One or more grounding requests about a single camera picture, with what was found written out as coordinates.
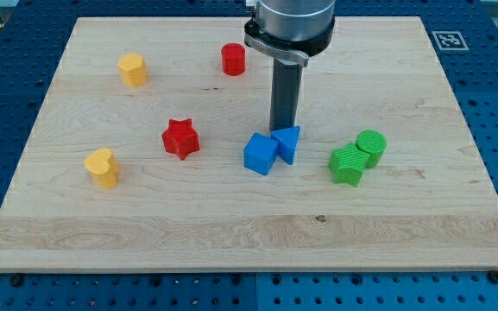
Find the black clamp ring mount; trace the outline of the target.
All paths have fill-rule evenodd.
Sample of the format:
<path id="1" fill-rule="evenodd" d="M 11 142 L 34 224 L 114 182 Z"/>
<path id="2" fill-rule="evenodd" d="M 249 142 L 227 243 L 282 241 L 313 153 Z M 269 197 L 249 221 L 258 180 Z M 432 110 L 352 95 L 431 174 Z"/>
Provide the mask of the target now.
<path id="1" fill-rule="evenodd" d="M 255 21 L 250 19 L 244 24 L 245 44 L 277 60 L 287 60 L 301 67 L 308 65 L 309 59 L 323 52 L 330 44 L 335 18 L 320 35 L 305 41 L 288 41 L 266 33 Z"/>

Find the grey pusher rod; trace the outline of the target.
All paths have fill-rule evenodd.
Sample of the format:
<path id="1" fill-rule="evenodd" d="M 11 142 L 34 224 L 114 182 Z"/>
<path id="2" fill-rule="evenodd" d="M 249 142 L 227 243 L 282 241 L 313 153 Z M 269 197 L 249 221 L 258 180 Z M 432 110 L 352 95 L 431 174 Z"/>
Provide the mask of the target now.
<path id="1" fill-rule="evenodd" d="M 299 103 L 302 67 L 287 60 L 274 59 L 269 129 L 294 126 Z"/>

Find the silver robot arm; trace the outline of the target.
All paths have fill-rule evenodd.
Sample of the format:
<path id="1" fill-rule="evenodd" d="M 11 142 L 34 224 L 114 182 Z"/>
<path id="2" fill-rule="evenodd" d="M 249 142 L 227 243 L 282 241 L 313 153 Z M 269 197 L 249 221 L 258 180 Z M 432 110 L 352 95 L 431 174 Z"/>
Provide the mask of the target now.
<path id="1" fill-rule="evenodd" d="M 273 59 L 270 130 L 294 126 L 303 69 L 330 44 L 335 0 L 247 0 L 244 42 Z"/>

